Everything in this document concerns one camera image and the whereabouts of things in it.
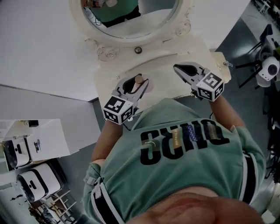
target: white stripe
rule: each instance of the white stripe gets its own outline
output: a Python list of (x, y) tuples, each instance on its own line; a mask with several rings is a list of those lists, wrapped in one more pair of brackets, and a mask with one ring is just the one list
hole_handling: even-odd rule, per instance
[(101, 198), (101, 190), (100, 190), (100, 177), (97, 179), (97, 185), (93, 188), (93, 193), (95, 193), (95, 199)]
[(87, 185), (93, 186), (94, 183), (95, 183), (95, 180), (92, 177), (89, 177), (88, 180), (87, 180)]
[(118, 211), (115, 209), (115, 207), (114, 207), (114, 205), (113, 205), (113, 203), (112, 203), (112, 201), (111, 201), (111, 199), (110, 199), (110, 197), (109, 197), (109, 195), (106, 191), (104, 183), (100, 184), (100, 188), (101, 188), (102, 194), (103, 194), (109, 208), (113, 212), (113, 215), (115, 216), (116, 220), (118, 221), (119, 224), (124, 224), (123, 219), (120, 217)]
[(100, 219), (100, 221), (103, 223), (103, 224), (106, 224), (104, 219), (102, 218), (102, 215), (100, 214), (100, 212), (98, 211), (97, 207), (96, 207), (96, 204), (95, 204), (95, 198), (94, 198), (94, 190), (92, 190), (91, 192), (91, 203), (92, 203), (92, 207), (93, 207), (93, 210), (94, 212), (96, 213), (96, 215), (98, 216), (98, 218)]
[(253, 202), (259, 193), (259, 169), (258, 169), (258, 165), (257, 165), (255, 156), (252, 153), (249, 153), (249, 154), (253, 160), (254, 168), (255, 168), (255, 192), (254, 192), (253, 198), (251, 200), (251, 202)]
[(247, 175), (248, 175), (248, 166), (247, 161), (245, 159), (245, 155), (243, 154), (243, 178), (242, 178), (242, 185), (241, 185), (241, 191), (239, 195), (239, 200), (243, 201), (244, 193), (247, 185)]

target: black letters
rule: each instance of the black letters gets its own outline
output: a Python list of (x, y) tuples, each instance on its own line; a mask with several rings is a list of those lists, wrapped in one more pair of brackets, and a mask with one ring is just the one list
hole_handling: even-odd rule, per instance
[[(151, 140), (153, 140), (156, 137), (159, 137), (159, 133), (157, 130), (143, 132), (143, 133), (141, 133), (142, 145), (147, 144), (147, 141), (149, 141), (149, 134), (152, 135)], [(161, 152), (160, 152), (159, 146), (157, 146), (158, 147), (158, 149), (157, 149), (156, 143), (154, 143), (154, 144), (155, 145), (151, 144), (152, 145), (152, 155), (153, 155), (153, 157), (151, 159), (149, 159), (149, 148), (141, 149), (140, 162), (143, 165), (153, 165), (153, 164), (158, 163), (161, 160)]]

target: white table surface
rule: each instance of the white table surface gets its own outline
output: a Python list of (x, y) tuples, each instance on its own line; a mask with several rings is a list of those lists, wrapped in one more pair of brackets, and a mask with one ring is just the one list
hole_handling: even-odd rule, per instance
[(97, 71), (94, 76), (102, 107), (105, 106), (112, 90), (121, 79), (139, 73), (147, 75), (154, 83), (154, 88), (151, 92), (145, 93), (139, 101), (138, 112), (157, 104), (164, 98), (190, 95), (190, 86), (184, 83), (173, 70), (173, 65), (179, 62), (195, 61), (223, 78), (225, 82), (231, 79), (230, 73), (222, 76), (205, 43), (199, 36), (192, 34), (176, 37), (164, 44), (159, 42), (143, 46), (143, 53), (137, 56), (130, 48), (124, 51), (122, 56), (117, 56), (113, 61), (101, 62), (103, 69)]

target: black and white marker cube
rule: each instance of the black and white marker cube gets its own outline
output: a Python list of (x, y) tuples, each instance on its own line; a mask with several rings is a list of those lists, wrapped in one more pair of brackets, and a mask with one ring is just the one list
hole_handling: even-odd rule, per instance
[(208, 73), (197, 85), (197, 95), (214, 102), (224, 91), (224, 81)]
[(103, 114), (106, 120), (122, 125), (133, 115), (133, 103), (111, 95), (103, 108)]

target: black tripod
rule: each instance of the black tripod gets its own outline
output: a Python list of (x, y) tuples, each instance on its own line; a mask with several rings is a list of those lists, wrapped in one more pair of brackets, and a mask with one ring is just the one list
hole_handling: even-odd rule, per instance
[(263, 65), (262, 65), (262, 62), (260, 60), (256, 60), (254, 62), (250, 62), (250, 63), (247, 63), (247, 64), (243, 64), (243, 65), (238, 65), (236, 66), (235, 68), (244, 68), (244, 67), (251, 67), (251, 66), (259, 66), (257, 68), (257, 70), (248, 78), (246, 79), (245, 82), (243, 82), (242, 84), (239, 84), (239, 81), (238, 81), (238, 85), (239, 85), (239, 88), (242, 88), (246, 83), (248, 83), (253, 77), (255, 77), (262, 69), (263, 69)]

